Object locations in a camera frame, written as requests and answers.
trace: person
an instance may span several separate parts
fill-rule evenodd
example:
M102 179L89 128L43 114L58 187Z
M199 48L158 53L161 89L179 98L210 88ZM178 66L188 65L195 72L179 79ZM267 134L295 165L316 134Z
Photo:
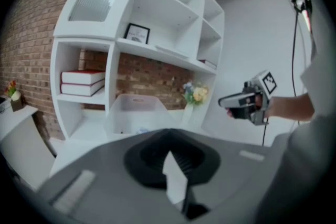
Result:
M323 0L311 0L312 1L312 14L310 16L311 22L311 38L312 38L312 54L311 59L313 60L316 53L318 53L319 48L316 47L318 43L321 47L325 46L323 43L335 40L334 28L330 27L332 21L328 14L326 7L324 6ZM312 33L318 33L318 38L315 40ZM258 96L256 98L256 106L261 107L262 97ZM227 110L228 116L232 117L230 110ZM314 115L314 107L311 102L308 93L297 97L272 97L269 102L268 109L265 113L265 117L281 117L285 119L295 120L295 121L310 121Z

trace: glass panel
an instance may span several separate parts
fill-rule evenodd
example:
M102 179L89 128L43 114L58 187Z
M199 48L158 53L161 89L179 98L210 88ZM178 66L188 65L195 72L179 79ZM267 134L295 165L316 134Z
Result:
M77 0L69 21L105 21L115 0Z

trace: flower bouquet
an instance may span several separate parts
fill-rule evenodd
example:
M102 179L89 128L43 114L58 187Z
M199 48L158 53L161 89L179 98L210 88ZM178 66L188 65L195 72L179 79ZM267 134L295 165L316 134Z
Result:
M183 85L184 89L184 99L188 104L191 105L200 105L205 102L208 96L209 89L207 86L202 86L198 84L196 87L193 86L191 82Z
M10 104L12 105L13 112L23 108L21 102L21 93L16 90L16 82L12 80L5 90L5 94L10 97Z

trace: potted plant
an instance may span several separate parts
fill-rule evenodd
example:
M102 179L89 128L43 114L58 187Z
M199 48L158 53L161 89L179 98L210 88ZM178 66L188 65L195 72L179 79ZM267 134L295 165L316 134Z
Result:
M5 90L5 94L10 97L10 104L12 106L13 112L23 108L21 102L21 93L16 90L16 82L12 80Z

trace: white wall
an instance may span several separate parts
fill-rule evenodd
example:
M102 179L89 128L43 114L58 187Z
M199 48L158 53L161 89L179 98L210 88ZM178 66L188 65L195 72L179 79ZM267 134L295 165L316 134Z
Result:
M247 120L233 120L218 106L217 100L240 92L244 81L258 72L272 72L278 89L275 95L292 97L291 56L295 13L289 0L218 0L225 11L224 46L218 67L218 82L214 89L203 129L215 137L229 141L261 144L263 126ZM309 32L300 18L295 56L295 84L297 94L304 91L299 76L310 63ZM303 38L308 42L303 45ZM275 136L289 132L293 121L270 118L265 145Z

